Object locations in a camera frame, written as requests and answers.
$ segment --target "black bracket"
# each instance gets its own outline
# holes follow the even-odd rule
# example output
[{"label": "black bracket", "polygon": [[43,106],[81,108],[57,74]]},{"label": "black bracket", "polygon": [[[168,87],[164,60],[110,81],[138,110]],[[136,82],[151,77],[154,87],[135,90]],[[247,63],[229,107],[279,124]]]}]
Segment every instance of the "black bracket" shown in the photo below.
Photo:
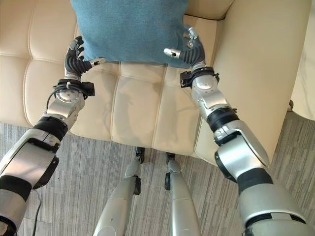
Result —
[{"label": "black bracket", "polygon": [[94,84],[91,82],[80,82],[78,80],[61,79],[58,81],[57,88],[70,88],[83,93],[84,99],[88,96],[95,96]]},{"label": "black bracket", "polygon": [[212,75],[217,79],[218,82],[220,80],[219,74],[215,73],[212,67],[206,66],[196,69],[194,71],[185,71],[181,73],[180,76],[181,87],[182,88],[191,87],[193,80],[202,75]]}]

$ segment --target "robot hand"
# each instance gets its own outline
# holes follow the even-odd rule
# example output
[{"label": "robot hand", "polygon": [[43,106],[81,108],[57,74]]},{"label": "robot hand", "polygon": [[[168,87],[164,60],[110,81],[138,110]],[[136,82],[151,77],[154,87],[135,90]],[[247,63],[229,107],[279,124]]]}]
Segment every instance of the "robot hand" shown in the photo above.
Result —
[{"label": "robot hand", "polygon": [[80,56],[84,51],[83,39],[81,36],[76,37],[70,44],[64,60],[65,76],[74,74],[78,77],[87,72],[92,67],[105,63],[105,58],[95,58],[93,60],[84,60],[84,56]]},{"label": "robot hand", "polygon": [[180,59],[181,61],[189,64],[193,67],[193,70],[197,65],[198,67],[205,66],[205,51],[199,40],[197,32],[189,25],[185,26],[185,30],[185,34],[189,34],[189,42],[187,46],[190,49],[188,51],[179,51],[176,49],[165,48],[164,53],[172,58]]}]

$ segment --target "sofa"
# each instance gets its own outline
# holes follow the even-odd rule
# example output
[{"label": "sofa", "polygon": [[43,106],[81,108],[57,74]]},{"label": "sofa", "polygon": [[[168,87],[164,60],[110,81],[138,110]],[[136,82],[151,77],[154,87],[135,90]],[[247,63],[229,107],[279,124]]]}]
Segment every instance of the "sofa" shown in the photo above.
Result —
[{"label": "sofa", "polygon": [[[304,43],[311,0],[190,0],[184,22],[199,33],[219,89],[265,147],[277,144]],[[68,45],[80,35],[67,0],[0,1],[0,121],[34,126],[63,78]],[[187,69],[111,62],[82,76],[95,85],[69,131],[154,148],[215,165],[208,124],[180,88]]]}]

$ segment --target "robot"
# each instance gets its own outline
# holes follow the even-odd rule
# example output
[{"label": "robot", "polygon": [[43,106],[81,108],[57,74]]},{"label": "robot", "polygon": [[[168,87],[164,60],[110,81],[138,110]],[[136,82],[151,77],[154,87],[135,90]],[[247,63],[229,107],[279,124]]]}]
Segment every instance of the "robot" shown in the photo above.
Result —
[{"label": "robot", "polygon": [[[190,87],[191,96],[209,124],[216,163],[226,178],[237,183],[243,236],[314,236],[301,209],[284,187],[274,183],[263,146],[235,109],[218,90],[219,75],[206,66],[203,45],[194,28],[186,26],[188,51],[164,50],[170,57],[191,66],[181,74],[181,87]],[[85,61],[82,37],[77,37],[65,57],[65,77],[58,81],[47,101],[47,110],[0,162],[0,236],[16,236],[32,189],[44,186],[56,169],[56,152],[71,129],[84,100],[94,96],[94,85],[81,82],[82,73],[104,63],[105,58]],[[49,105],[50,98],[55,100]],[[140,165],[143,148],[127,167],[122,181],[108,199],[94,236],[123,236],[129,221],[133,195],[141,193]],[[165,189],[171,191],[170,233],[172,236],[200,236],[196,210],[175,155],[167,153]]]}]

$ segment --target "robotic arm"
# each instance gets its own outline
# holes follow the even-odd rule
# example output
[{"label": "robotic arm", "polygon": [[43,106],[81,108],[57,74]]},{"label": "robotic arm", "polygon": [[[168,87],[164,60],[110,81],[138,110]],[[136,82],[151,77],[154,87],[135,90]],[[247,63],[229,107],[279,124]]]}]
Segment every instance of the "robotic arm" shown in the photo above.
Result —
[{"label": "robotic arm", "polygon": [[32,189],[44,186],[55,171],[61,140],[77,120],[84,100],[94,96],[94,85],[81,82],[82,73],[105,62],[83,61],[82,37],[77,37],[65,57],[65,78],[54,87],[55,100],[0,162],[0,236],[15,236],[24,217]]},{"label": "robotic arm", "polygon": [[198,34],[192,27],[186,30],[191,49],[165,49],[164,53],[192,67],[192,71],[181,74],[181,87],[191,87],[191,96],[214,133],[219,146],[215,153],[218,167],[226,178],[238,184],[243,235],[315,235],[290,194],[273,182],[263,146],[218,90],[219,75],[206,66]]}]

